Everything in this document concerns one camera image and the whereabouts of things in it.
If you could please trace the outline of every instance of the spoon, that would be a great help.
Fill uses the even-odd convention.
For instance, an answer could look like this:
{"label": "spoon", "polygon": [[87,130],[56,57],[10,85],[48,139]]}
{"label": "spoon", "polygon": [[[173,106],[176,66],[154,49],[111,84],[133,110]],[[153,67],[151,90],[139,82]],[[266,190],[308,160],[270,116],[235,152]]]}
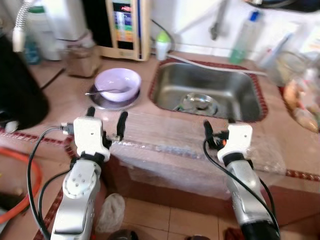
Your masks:
{"label": "spoon", "polygon": [[104,92],[111,92],[111,91],[119,91],[119,92],[114,92],[115,94],[121,94],[128,92],[131,88],[126,86],[125,88],[122,89],[107,89],[107,90],[100,90],[100,91],[95,91],[95,92],[86,92],[84,95],[91,96],[91,95],[96,95]]}

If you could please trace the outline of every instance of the white pipe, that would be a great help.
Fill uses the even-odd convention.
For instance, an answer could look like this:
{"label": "white pipe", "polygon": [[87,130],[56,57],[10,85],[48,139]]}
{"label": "white pipe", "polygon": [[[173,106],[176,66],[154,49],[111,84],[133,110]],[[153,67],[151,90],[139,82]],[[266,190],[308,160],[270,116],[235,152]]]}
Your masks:
{"label": "white pipe", "polygon": [[25,0],[16,16],[15,27],[12,33],[13,51],[23,52],[25,49],[26,32],[25,25],[30,7],[35,0]]}
{"label": "white pipe", "polygon": [[199,63],[196,63],[194,61],[189,61],[187,59],[184,59],[182,57],[174,56],[171,54],[167,55],[168,58],[176,59],[181,62],[192,64],[197,67],[203,68],[203,69],[209,69],[209,70],[215,70],[215,71],[221,71],[221,72],[230,72],[230,73],[244,73],[244,74],[255,74],[259,76],[267,77],[268,75],[263,71],[251,71],[251,70],[245,70],[245,69],[234,69],[234,68],[223,68],[223,67],[215,67],[215,66],[206,66]]}

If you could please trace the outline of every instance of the plastic wrap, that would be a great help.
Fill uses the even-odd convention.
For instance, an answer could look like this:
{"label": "plastic wrap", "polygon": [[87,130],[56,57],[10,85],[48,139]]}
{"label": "plastic wrap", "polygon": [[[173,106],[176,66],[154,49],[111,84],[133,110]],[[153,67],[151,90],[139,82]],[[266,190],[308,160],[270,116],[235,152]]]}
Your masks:
{"label": "plastic wrap", "polygon": [[[226,130],[227,121],[204,116],[193,116],[190,119],[130,112],[124,140],[112,145],[111,154],[127,167],[133,181],[228,199],[230,193],[226,186],[227,177],[207,160],[202,149],[205,138],[203,120],[210,121],[214,132]],[[107,129],[115,129],[116,123],[108,122],[108,126]],[[286,172],[278,146],[276,139],[253,126],[248,156],[258,175],[263,175],[269,186],[284,177]],[[210,151],[210,154],[218,160],[217,151]]]}

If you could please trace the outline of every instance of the plastic bag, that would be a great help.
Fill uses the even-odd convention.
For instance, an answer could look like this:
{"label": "plastic bag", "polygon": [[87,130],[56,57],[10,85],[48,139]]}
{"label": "plastic bag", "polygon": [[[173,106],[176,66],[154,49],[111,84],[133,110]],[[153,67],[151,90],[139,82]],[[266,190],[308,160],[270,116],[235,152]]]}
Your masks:
{"label": "plastic bag", "polygon": [[97,233],[113,233],[121,228],[125,216],[125,199],[118,193],[108,196],[98,218],[95,231]]}

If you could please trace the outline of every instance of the orange hose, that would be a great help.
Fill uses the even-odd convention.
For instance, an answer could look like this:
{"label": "orange hose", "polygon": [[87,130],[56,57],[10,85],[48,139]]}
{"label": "orange hose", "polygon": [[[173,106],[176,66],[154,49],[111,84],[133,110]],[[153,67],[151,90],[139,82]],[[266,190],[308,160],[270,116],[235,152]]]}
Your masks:
{"label": "orange hose", "polygon": [[[22,153],[19,153],[19,152],[16,152],[16,151],[4,148],[4,147],[0,147],[0,154],[15,158],[19,161],[22,161],[22,162],[28,164],[28,156],[24,155]],[[35,162],[32,162],[31,169],[35,173],[35,183],[32,186],[32,194],[33,194],[33,196],[35,196],[38,193],[40,186],[41,186],[42,172],[41,172],[39,166]],[[8,212],[6,212],[3,215],[0,215],[0,224],[3,224],[6,221],[14,218],[16,215],[21,213],[21,211],[23,211],[29,204],[30,204],[29,203],[29,196],[26,195],[24,197],[24,199],[21,202],[19,202],[14,208],[12,208],[11,210],[9,210]]]}

